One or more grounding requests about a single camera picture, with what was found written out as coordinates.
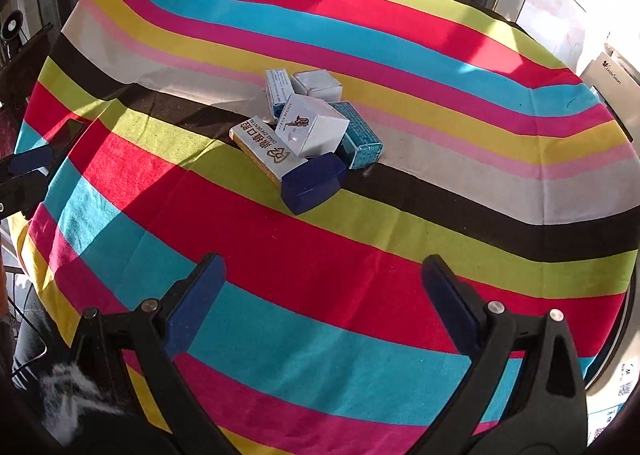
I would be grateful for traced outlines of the white orange long box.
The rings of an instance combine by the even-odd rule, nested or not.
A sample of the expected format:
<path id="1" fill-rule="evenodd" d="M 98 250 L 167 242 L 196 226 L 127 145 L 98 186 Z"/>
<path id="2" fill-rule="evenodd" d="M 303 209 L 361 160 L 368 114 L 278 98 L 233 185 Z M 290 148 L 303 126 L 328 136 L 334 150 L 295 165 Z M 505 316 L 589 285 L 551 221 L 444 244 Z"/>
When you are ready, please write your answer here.
<path id="1" fill-rule="evenodd" d="M 229 130 L 229 136 L 277 186 L 285 175 L 308 160 L 298 157 L 262 119 L 253 117 Z"/>

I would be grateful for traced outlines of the dark blue small box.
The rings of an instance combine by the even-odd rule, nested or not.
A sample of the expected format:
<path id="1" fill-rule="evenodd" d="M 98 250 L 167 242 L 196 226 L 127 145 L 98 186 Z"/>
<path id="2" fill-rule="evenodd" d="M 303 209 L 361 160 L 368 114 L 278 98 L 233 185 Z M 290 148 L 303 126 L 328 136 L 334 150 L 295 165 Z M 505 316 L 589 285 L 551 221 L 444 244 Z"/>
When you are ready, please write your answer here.
<path id="1" fill-rule="evenodd" d="M 320 206 L 343 186 L 347 166 L 334 152 L 311 158 L 283 175 L 280 196 L 294 214 Z"/>

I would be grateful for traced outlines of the striped colourful tablecloth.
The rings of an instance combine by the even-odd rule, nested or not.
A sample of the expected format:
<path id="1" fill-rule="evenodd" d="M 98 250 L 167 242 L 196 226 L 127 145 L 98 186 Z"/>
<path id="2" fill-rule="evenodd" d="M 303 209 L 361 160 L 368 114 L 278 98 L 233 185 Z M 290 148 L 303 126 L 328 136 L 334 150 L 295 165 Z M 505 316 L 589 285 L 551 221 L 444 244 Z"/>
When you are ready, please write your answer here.
<path id="1" fill-rule="evenodd" d="M 267 69 L 329 71 L 383 143 L 296 215 L 230 140 Z M 639 248 L 639 159 L 521 29 L 460 0 L 80 0 L 18 150 L 86 129 L 11 235 L 55 332 L 227 264 L 178 367 L 249 454 L 395 454 L 469 362 L 420 281 L 436 253 L 518 313 L 561 310 L 596 357 Z"/>

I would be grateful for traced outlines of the white logo cube box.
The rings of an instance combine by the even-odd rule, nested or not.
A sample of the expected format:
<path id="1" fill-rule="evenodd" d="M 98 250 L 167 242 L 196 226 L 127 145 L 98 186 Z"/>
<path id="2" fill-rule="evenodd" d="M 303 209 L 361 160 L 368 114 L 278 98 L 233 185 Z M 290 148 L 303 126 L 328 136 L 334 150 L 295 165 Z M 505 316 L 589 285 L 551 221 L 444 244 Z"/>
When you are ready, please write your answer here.
<path id="1" fill-rule="evenodd" d="M 298 157 L 335 152 L 349 120 L 325 100 L 292 94 L 285 103 L 276 134 Z"/>

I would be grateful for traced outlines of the white green barcode box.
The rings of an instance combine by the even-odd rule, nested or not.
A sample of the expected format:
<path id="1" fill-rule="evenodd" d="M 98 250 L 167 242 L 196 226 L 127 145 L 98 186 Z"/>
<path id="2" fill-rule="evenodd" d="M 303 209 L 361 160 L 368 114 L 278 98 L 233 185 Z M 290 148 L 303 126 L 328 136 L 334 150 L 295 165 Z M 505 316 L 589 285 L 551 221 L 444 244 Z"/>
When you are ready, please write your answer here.
<path id="1" fill-rule="evenodd" d="M 279 119 L 282 109 L 294 93 L 290 76 L 284 68 L 267 69 L 265 72 L 265 79 L 265 92 L 268 105 L 271 109 L 272 118 Z"/>

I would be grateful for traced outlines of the teal patterned box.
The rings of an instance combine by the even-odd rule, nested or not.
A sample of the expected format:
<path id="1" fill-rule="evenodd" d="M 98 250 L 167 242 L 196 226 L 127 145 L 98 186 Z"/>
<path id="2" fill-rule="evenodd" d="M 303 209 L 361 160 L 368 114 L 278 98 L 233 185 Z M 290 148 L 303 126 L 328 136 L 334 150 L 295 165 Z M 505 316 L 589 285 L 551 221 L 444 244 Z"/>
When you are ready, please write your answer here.
<path id="1" fill-rule="evenodd" d="M 383 143 L 354 105 L 342 100 L 331 103 L 330 106 L 349 121 L 336 155 L 347 164 L 349 170 L 367 168 L 378 162 L 382 156 Z"/>

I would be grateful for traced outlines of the small white cube box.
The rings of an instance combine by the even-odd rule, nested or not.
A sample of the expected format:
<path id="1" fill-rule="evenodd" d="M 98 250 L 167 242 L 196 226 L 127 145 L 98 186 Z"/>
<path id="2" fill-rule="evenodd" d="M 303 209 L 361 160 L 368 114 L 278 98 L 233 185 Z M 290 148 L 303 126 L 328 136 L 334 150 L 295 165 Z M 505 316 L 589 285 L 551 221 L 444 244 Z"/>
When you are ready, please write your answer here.
<path id="1" fill-rule="evenodd" d="M 339 102 L 342 99 L 343 85 L 325 69 L 299 71 L 291 76 L 294 92 L 326 102 Z"/>

